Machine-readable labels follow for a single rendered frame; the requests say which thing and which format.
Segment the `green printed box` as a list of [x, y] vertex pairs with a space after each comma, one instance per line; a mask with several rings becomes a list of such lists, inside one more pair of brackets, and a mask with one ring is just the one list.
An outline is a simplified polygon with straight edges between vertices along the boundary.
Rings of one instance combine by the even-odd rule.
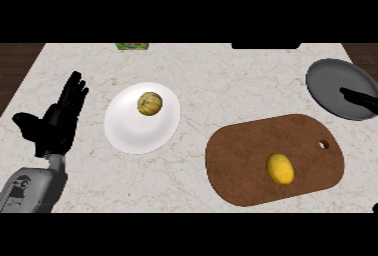
[[116, 43], [119, 50], [148, 50], [150, 43]]

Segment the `brown wooden cutting board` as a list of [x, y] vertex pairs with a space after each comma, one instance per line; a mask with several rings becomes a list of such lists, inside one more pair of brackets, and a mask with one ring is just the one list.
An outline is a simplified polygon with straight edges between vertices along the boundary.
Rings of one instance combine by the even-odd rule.
[[[280, 185], [266, 161], [284, 154], [294, 181]], [[334, 187], [344, 175], [344, 156], [325, 125], [290, 114], [222, 127], [207, 143], [206, 167], [219, 196], [237, 206], [254, 206]]]

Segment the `white oval plate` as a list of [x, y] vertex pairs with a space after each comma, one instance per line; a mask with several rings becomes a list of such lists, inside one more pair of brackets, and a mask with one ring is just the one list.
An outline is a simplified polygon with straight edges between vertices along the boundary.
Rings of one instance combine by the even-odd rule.
[[[163, 107], [153, 116], [138, 110], [138, 100], [147, 92], [163, 98]], [[142, 82], [114, 97], [105, 113], [105, 135], [113, 146], [129, 154], [145, 154], [164, 146], [181, 123], [181, 102], [164, 85]]]

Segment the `yellow lemon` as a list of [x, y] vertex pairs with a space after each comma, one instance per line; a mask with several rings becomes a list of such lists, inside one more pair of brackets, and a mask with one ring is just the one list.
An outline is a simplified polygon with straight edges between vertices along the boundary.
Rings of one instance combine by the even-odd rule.
[[288, 185], [293, 183], [296, 171], [291, 161], [284, 154], [274, 152], [269, 155], [266, 170], [268, 175], [277, 184]]

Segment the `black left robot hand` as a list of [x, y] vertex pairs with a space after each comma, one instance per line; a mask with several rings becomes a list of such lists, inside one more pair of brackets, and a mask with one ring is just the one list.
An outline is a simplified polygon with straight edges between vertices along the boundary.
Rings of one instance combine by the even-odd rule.
[[89, 88], [82, 73], [74, 71], [65, 83], [60, 100], [51, 105], [45, 116], [39, 118], [20, 112], [12, 120], [20, 127], [23, 137], [36, 145], [36, 154], [45, 158], [52, 154], [65, 155], [71, 150], [79, 116]]

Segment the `dark grey pan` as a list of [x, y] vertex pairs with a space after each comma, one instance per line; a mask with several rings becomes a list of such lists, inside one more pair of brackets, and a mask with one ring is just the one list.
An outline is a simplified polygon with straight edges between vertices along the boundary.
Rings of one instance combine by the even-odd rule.
[[378, 83], [371, 75], [352, 63], [340, 59], [321, 59], [306, 73], [309, 93], [321, 107], [340, 118], [362, 121], [377, 114], [344, 99], [340, 89], [364, 93], [378, 98]]

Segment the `yellow-green round melon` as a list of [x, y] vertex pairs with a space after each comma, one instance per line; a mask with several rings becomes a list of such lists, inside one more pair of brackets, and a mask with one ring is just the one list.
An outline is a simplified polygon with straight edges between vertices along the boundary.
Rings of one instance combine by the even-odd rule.
[[155, 92], [145, 92], [138, 100], [138, 110], [147, 116], [154, 116], [163, 108], [163, 98]]

